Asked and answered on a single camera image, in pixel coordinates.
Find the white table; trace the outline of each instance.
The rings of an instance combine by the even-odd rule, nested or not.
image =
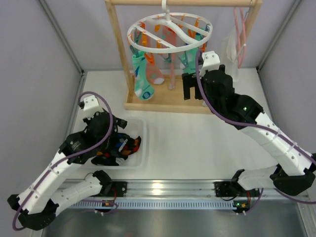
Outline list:
[[[236,93],[253,97],[269,114],[255,69],[241,69]],[[149,145],[145,166],[138,170],[106,170],[112,179],[192,180],[230,179],[238,169],[257,169],[276,164],[256,142],[215,115],[126,111],[127,86],[123,71],[88,72],[84,91],[95,91],[119,118],[137,116],[148,122]],[[79,111],[74,131],[84,128]],[[71,179],[82,179],[95,169],[83,166]]]

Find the teal sock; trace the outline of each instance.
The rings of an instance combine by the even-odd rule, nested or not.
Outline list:
[[[146,78],[147,60],[144,52],[139,51],[139,57],[135,54],[132,57],[135,70],[135,94],[141,100],[149,100],[154,95],[154,88],[149,84]]]

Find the pink strap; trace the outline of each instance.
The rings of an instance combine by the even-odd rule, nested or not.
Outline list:
[[[244,43],[246,43],[245,18],[243,16],[243,10],[241,7],[239,8],[239,10],[240,10],[240,17],[241,17],[241,25],[242,25],[242,37],[243,37]],[[234,16],[235,16],[235,27],[236,27],[236,33],[237,33],[237,50],[238,50],[237,55],[238,55],[239,51],[241,50],[241,45],[240,45],[240,33],[239,33],[236,7],[234,7]],[[244,58],[245,58],[245,54],[246,54],[246,46],[243,47],[242,55],[239,54],[239,56],[238,56],[238,68],[241,68],[242,63],[243,63]]]

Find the white plastic container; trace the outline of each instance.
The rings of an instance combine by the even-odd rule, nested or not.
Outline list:
[[[142,138],[142,142],[140,144],[139,150],[129,155],[127,160],[124,161],[119,166],[102,166],[102,165],[94,165],[91,163],[92,159],[89,159],[87,163],[84,165],[85,168],[93,168],[93,169],[139,169],[145,164],[145,160],[147,157],[147,147],[148,147],[148,129],[147,122],[143,118],[139,117],[127,117],[122,118],[127,121],[127,126],[125,129],[118,127],[118,131],[122,133],[128,134],[132,138],[137,138],[140,136]]]

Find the gray wall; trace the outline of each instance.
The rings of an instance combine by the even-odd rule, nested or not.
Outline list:
[[[315,12],[315,0],[302,1],[261,71],[276,123],[311,153],[316,153]],[[316,184],[310,194],[316,200]]]
[[[104,0],[46,1],[83,68],[107,70],[122,68]],[[294,0],[263,0],[261,11],[247,42],[245,67],[259,65],[271,39],[293,2]],[[232,8],[170,7],[170,11],[193,13],[209,19],[213,24],[213,35],[208,49],[220,54],[221,40],[234,26]],[[125,50],[128,52],[128,58],[131,58],[125,40],[128,28],[145,16],[161,13],[161,7],[117,6],[117,12]]]
[[[79,73],[36,0],[0,0],[0,230],[64,139]]]

